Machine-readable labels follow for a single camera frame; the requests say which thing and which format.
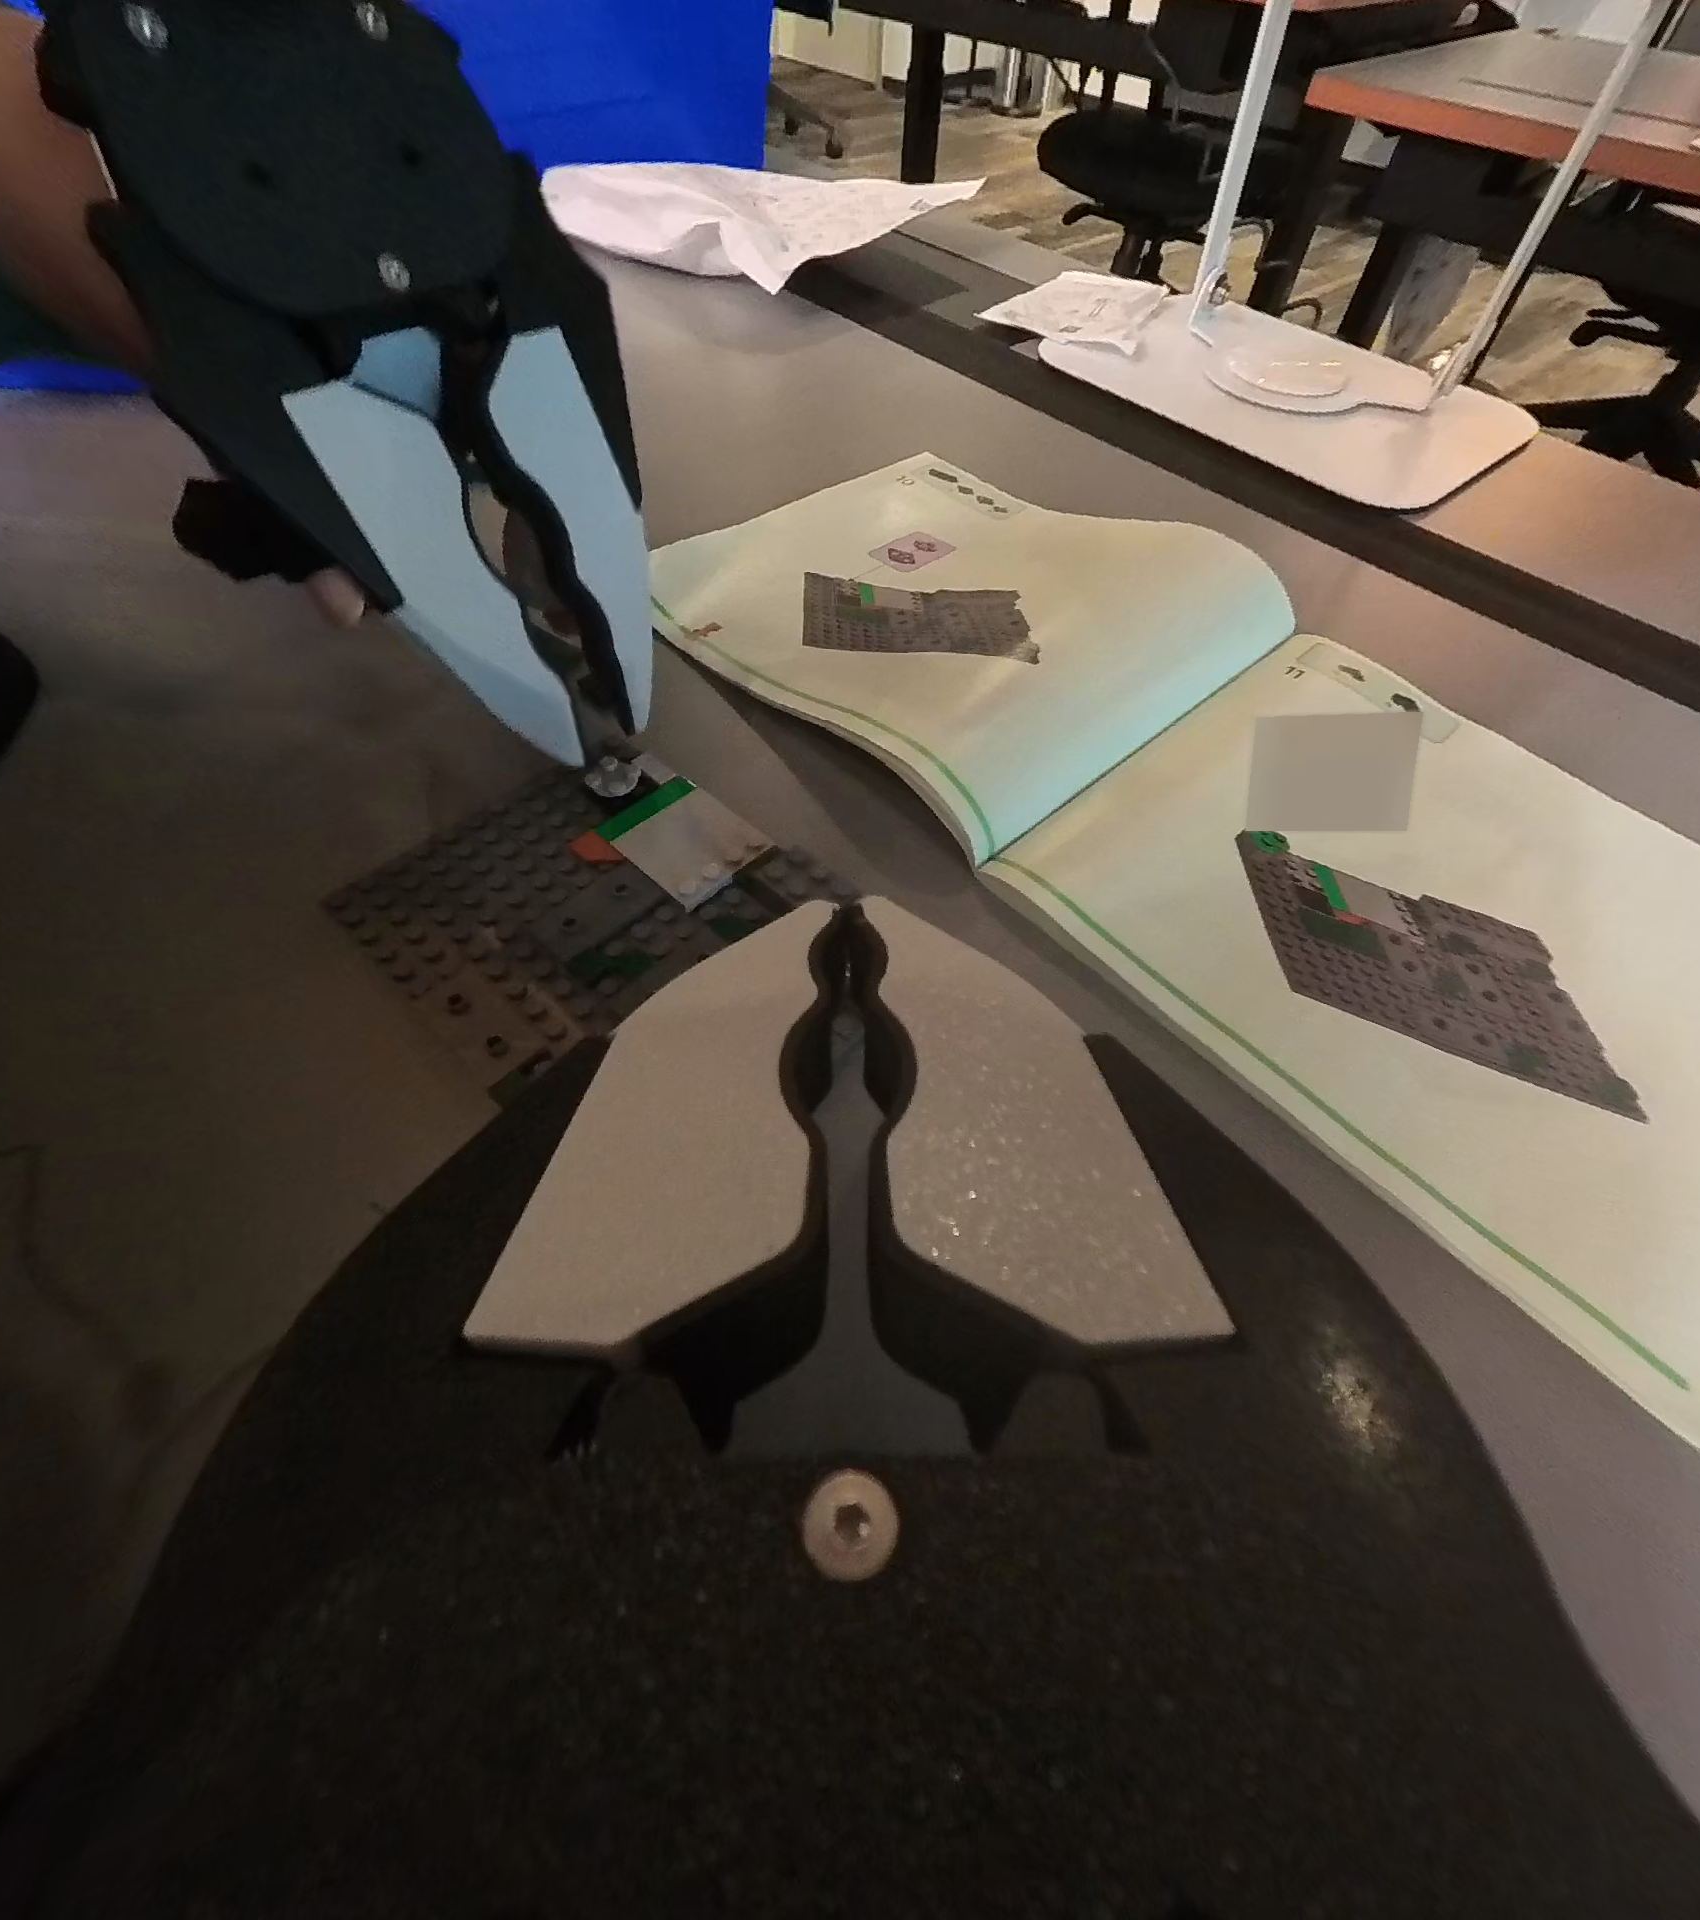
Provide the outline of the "crumpled white paper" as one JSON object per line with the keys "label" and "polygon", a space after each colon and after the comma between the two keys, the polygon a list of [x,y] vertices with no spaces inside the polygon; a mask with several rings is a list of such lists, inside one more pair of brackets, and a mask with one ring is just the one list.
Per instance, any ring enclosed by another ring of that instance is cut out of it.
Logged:
{"label": "crumpled white paper", "polygon": [[814,259],[965,203],[983,179],[810,177],[657,160],[553,166],[540,190],[557,227],[596,252],[684,276],[745,277],[781,294]]}

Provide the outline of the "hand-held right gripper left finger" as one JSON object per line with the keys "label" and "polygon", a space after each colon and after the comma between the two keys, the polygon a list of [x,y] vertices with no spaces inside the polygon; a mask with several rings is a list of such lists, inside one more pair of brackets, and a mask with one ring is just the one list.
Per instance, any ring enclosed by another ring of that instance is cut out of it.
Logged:
{"label": "hand-held right gripper left finger", "polygon": [[803,904],[623,1022],[464,1319],[470,1346],[606,1366],[809,1353],[842,933],[842,908]]}

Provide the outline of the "black office chair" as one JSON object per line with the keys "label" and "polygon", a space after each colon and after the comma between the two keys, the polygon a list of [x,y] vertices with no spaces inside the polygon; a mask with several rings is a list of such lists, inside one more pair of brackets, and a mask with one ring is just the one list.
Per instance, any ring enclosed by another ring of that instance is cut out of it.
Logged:
{"label": "black office chair", "polygon": [[[1237,97],[1150,89],[1147,106],[1098,99],[1053,120],[1037,146],[1044,175],[1076,195],[1072,225],[1101,219],[1120,237],[1111,272],[1165,281],[1165,253],[1201,243],[1228,148]],[[1238,216],[1262,230],[1246,302],[1283,311],[1337,190],[1353,133],[1345,113],[1280,88],[1256,135]]]}
{"label": "black office chair", "polygon": [[1642,461],[1659,478],[1700,490],[1700,307],[1672,296],[1606,292],[1570,331],[1574,347],[1604,339],[1650,346],[1668,359],[1646,389],[1624,395],[1528,399],[1545,429],[1569,431],[1587,452],[1620,463]]}

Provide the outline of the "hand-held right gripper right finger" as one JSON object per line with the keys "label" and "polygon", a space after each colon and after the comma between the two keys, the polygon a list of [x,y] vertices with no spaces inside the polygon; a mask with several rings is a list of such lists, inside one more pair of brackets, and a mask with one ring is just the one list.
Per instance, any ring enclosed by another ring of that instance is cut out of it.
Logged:
{"label": "hand-held right gripper right finger", "polygon": [[880,1113],[870,1318],[908,1370],[1037,1370],[1231,1339],[1233,1316],[1089,1042],[887,898],[847,923]]}

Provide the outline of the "open instruction booklet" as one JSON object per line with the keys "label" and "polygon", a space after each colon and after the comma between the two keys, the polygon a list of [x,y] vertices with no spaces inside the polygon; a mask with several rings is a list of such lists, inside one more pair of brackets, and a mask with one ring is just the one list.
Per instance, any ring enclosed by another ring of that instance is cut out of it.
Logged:
{"label": "open instruction booklet", "polygon": [[988,492],[925,452],[675,539],[654,623],[1700,1451],[1700,843],[1238,539]]}

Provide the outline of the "brown office table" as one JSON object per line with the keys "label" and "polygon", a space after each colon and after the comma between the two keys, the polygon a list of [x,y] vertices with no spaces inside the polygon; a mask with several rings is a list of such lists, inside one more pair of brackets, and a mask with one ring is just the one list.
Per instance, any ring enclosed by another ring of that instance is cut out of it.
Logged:
{"label": "brown office table", "polygon": [[[1414,237],[1503,246],[1520,163],[1560,163],[1623,48],[1507,32],[1318,69],[1305,104],[1396,137],[1372,197],[1381,233],[1340,335],[1371,346],[1409,269]],[[1582,168],[1700,201],[1700,54],[1653,48],[1631,72]]]}
{"label": "brown office table", "polygon": [[[851,2],[849,10],[905,28],[903,179],[937,175],[947,94],[947,42],[965,38],[1105,75],[1161,86],[1175,104],[1234,104],[1256,40],[1256,2],[1065,3],[1065,2]],[[1318,72],[1346,62],[1410,51],[1516,28],[1510,3],[1296,2],[1280,54],[1267,125],[1315,135],[1335,118],[1305,104]]]}

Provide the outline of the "grey studded building plate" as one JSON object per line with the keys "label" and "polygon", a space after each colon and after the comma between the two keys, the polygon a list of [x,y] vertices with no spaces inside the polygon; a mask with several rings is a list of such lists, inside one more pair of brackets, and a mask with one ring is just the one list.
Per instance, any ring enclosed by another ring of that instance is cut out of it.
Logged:
{"label": "grey studded building plate", "polygon": [[702,959],[858,899],[651,752],[604,793],[537,775],[333,892],[324,908],[495,1108],[609,1039]]}

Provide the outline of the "blue plastic bin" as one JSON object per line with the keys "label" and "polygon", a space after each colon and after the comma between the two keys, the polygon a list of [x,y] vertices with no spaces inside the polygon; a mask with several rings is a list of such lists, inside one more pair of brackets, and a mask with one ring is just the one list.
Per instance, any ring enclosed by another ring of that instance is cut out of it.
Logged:
{"label": "blue plastic bin", "polygon": [[765,153],[770,2],[421,2],[502,142],[540,172]]}

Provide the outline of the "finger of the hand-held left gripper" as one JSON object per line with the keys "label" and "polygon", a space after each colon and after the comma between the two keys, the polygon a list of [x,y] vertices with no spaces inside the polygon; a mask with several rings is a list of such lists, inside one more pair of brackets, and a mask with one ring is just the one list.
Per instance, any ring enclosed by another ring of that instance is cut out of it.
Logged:
{"label": "finger of the hand-held left gripper", "polygon": [[501,445],[501,492],[574,628],[577,700],[636,735],[652,693],[645,514],[560,329],[508,339],[486,385],[486,423]]}
{"label": "finger of the hand-held left gripper", "polygon": [[[516,586],[472,517],[462,456],[438,419],[450,389],[437,335],[373,335],[342,378],[285,395],[314,456],[396,593],[395,622],[504,725],[542,754],[585,764],[574,693],[533,644]],[[479,372],[477,421],[502,445],[488,492],[539,516],[547,569],[589,574],[589,391],[560,335],[515,335]]]}

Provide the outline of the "white paper packet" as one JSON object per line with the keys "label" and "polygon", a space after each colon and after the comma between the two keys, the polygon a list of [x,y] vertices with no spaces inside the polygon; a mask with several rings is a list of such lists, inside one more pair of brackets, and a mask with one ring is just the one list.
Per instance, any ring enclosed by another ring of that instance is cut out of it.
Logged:
{"label": "white paper packet", "polygon": [[985,305],[976,318],[1044,344],[1133,359],[1171,298],[1171,290],[1154,280],[1066,269]]}

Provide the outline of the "grey desk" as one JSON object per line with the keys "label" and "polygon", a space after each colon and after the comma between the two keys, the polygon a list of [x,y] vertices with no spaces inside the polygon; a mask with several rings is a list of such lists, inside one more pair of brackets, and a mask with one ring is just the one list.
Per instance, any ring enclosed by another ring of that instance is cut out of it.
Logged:
{"label": "grey desk", "polygon": [[[1554,638],[1601,617],[1205,468],[1171,428],[893,294],[609,259],[670,542],[921,450],[1040,505],[1210,524],[1307,623],[1700,842],[1700,708]],[[270,1346],[490,1104],[320,912],[537,755],[389,630],[177,548],[196,458],[143,397],[0,391],[0,633],[42,697],[0,764],[0,1691],[83,1689]]]}

